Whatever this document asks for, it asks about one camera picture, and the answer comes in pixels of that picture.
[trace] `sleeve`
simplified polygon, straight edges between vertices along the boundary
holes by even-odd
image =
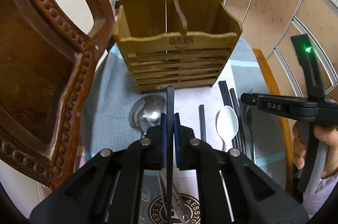
[[[308,215],[312,217],[324,204],[338,181],[338,173],[322,179],[315,194],[303,195],[303,206]]]

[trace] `silver bolt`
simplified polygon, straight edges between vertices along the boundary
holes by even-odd
[[[196,138],[190,139],[190,144],[191,144],[192,146],[198,146],[200,142],[201,142],[201,140],[196,139]]]
[[[141,140],[141,144],[142,144],[143,146],[149,146],[149,145],[151,144],[151,140],[150,140],[149,138],[143,138],[143,139]]]
[[[107,157],[112,153],[112,151],[108,148],[105,148],[104,150],[100,151],[100,155],[102,157]]]
[[[241,154],[241,152],[236,149],[236,148],[232,148],[230,151],[229,151],[230,155],[234,156],[234,157],[237,157]]]

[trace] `spoon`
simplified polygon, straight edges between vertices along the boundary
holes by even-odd
[[[165,98],[160,95],[142,97],[130,109],[129,124],[134,128],[141,129],[142,134],[146,135],[149,128],[160,124],[165,104]]]
[[[219,137],[223,140],[226,151],[226,143],[231,142],[238,132],[238,119],[231,106],[224,106],[219,111],[216,121],[216,129]]]

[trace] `wooden box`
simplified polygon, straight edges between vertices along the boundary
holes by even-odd
[[[213,85],[241,32],[223,0],[120,0],[114,37],[139,91]]]

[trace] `green light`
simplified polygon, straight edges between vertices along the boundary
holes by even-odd
[[[312,47],[308,47],[307,49],[305,49],[305,51],[306,51],[307,53],[310,53],[310,52],[311,52],[311,49],[312,49]]]

